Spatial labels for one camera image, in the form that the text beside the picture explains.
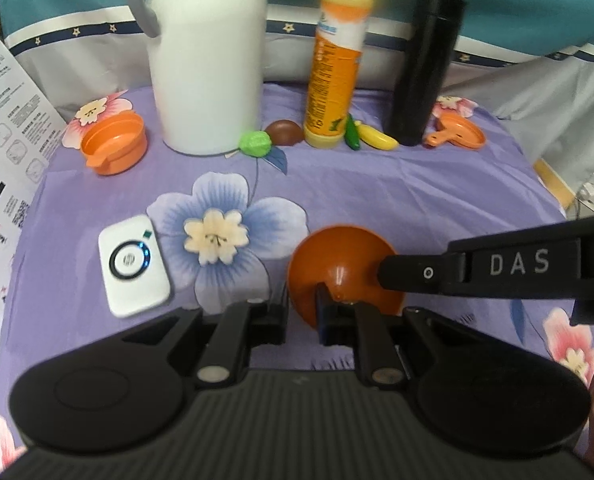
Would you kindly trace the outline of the white thermos jug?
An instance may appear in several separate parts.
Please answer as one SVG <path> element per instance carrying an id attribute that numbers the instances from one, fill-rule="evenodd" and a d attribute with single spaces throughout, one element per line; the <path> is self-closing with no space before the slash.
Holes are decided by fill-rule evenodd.
<path id="1" fill-rule="evenodd" d="M 126 0 L 147 36 L 162 140 L 173 151 L 233 151 L 259 125 L 268 0 Z"/>

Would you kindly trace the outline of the black tall flask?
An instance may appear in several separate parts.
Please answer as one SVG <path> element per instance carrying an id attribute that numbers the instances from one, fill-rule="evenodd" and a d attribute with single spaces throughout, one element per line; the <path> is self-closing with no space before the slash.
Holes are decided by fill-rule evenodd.
<path id="1" fill-rule="evenodd" d="M 421 144 L 466 9 L 465 0 L 417 0 L 412 36 L 394 86 L 385 133 L 405 146 Z"/>

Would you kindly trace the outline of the orange toy pot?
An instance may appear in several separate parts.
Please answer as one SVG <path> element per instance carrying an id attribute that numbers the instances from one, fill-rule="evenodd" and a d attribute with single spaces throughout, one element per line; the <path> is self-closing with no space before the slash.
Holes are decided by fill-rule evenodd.
<path id="1" fill-rule="evenodd" d="M 102 120 L 80 144 L 85 165 L 104 177 L 122 174 L 135 166 L 147 148 L 144 119 L 132 110 Z"/>

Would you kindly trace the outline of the orange toy frying pan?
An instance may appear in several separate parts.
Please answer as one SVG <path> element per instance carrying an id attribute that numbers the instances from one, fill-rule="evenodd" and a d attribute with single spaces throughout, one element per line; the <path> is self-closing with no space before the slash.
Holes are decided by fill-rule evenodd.
<path id="1" fill-rule="evenodd" d="M 434 120 L 434 132 L 424 139 L 427 148 L 438 148 L 451 143 L 466 150 L 479 150 L 486 144 L 483 131 L 469 119 L 456 113 L 442 113 Z"/>

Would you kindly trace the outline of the purple floral tablecloth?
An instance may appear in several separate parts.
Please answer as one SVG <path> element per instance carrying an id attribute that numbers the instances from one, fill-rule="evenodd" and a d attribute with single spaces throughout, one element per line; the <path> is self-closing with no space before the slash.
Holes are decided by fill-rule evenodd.
<path id="1" fill-rule="evenodd" d="M 1 405 L 30 366 L 126 328 L 107 306 L 98 234 L 134 214 L 166 214 L 159 196 L 185 200 L 196 182 L 236 174 L 255 205 L 281 197 L 303 209 L 310 230 L 356 224 L 400 252 L 438 252 L 450 240 L 564 216 L 516 141 L 486 110 L 475 112 L 489 138 L 478 152 L 453 146 L 321 151 L 299 143 L 285 148 L 283 160 L 266 162 L 175 153 L 160 140 L 152 89 L 129 90 L 122 99 L 144 118 L 145 157 L 124 174 L 99 177 L 78 152 L 60 148 L 24 219 L 1 332 Z"/>

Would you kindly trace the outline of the green toy cucumber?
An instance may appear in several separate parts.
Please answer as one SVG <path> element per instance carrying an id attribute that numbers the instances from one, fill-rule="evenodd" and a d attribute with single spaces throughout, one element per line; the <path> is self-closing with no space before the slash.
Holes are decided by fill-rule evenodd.
<path id="1" fill-rule="evenodd" d="M 360 134 L 351 114 L 347 116 L 346 128 L 344 128 L 344 142 L 352 151 L 361 149 Z"/>

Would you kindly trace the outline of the orange yellow detergent bottle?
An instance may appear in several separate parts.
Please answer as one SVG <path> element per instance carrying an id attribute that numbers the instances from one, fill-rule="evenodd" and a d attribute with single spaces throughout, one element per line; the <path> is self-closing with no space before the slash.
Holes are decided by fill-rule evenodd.
<path id="1" fill-rule="evenodd" d="M 321 0 L 303 131 L 314 148 L 344 137 L 374 0 Z"/>

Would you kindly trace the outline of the yellow toy banana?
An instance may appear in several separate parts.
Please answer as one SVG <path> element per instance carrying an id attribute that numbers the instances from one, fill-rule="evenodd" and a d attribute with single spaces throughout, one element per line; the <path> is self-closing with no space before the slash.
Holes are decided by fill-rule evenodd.
<path id="1" fill-rule="evenodd" d="M 393 151 L 399 146 L 399 142 L 391 136 L 377 130 L 376 128 L 363 124 L 356 120 L 354 122 L 356 130 L 358 130 L 359 138 L 371 148 L 379 151 Z"/>

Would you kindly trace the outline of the green toy vegetable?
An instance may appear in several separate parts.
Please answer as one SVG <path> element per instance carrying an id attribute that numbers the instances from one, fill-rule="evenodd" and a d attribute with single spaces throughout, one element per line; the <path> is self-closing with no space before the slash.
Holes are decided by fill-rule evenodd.
<path id="1" fill-rule="evenodd" d="M 263 158 L 272 150 L 272 139 L 264 130 L 247 132 L 239 140 L 238 149 L 247 156 Z"/>

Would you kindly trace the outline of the brown toy half ball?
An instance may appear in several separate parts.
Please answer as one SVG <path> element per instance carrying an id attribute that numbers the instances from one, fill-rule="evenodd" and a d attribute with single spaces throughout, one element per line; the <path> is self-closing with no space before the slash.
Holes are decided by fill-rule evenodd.
<path id="1" fill-rule="evenodd" d="M 293 146 L 304 140 L 303 128 L 289 119 L 279 119 L 264 128 L 275 146 Z"/>

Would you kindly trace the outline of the orange-red plastic bowl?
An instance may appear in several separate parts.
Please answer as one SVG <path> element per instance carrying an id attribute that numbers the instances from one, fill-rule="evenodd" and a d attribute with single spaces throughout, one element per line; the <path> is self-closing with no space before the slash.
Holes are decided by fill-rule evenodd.
<path id="1" fill-rule="evenodd" d="M 333 300 L 365 301 L 383 314 L 398 315 L 404 293 L 380 287 L 379 263 L 396 253 L 376 233 L 360 226 L 328 226 L 311 233 L 296 248 L 287 271 L 292 307 L 311 327 L 316 326 L 315 289 L 323 283 Z"/>

